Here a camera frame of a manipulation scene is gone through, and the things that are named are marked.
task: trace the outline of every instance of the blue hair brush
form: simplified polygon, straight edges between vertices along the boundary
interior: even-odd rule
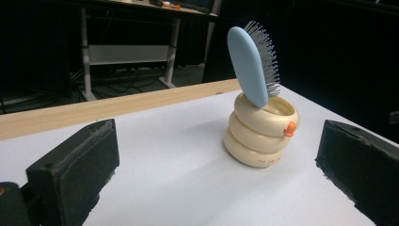
[[[235,26],[228,34],[229,53],[241,89],[257,107],[279,95],[279,75],[272,41],[256,22],[243,29]]]

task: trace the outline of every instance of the orange clip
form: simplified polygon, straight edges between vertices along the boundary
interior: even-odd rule
[[[296,129],[296,125],[293,121],[290,121],[287,128],[284,130],[284,135],[286,137],[292,137],[294,135],[294,131]]]

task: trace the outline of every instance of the hair brush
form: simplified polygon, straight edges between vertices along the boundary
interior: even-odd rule
[[[272,41],[258,23],[250,22],[244,29],[231,28],[228,46],[243,93],[234,101],[223,142],[237,160],[266,168],[281,158],[299,124],[299,114],[278,96],[278,65]]]
[[[228,34],[232,66],[247,98],[259,108],[279,95],[279,75],[272,41],[259,23],[235,26]]]

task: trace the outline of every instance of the floor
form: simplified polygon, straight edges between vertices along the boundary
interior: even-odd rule
[[[187,65],[177,67],[173,71],[172,83],[176,87],[200,84],[204,65]],[[104,69],[92,68],[92,92],[98,100],[123,95],[134,95],[141,92],[167,89],[159,81],[165,75],[165,68],[136,67]],[[71,76],[72,95],[58,96],[49,93],[39,93],[25,89],[11,89],[2,91],[4,104],[1,105],[0,114],[15,113],[58,105],[70,105],[85,102],[81,95],[84,88],[81,73]]]

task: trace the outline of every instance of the brush bristles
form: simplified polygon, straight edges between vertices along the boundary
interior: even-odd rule
[[[259,23],[249,22],[244,30],[249,34],[258,48],[261,56],[263,75],[266,82],[267,94],[269,97],[279,95],[279,68],[276,61],[274,46],[272,40]]]

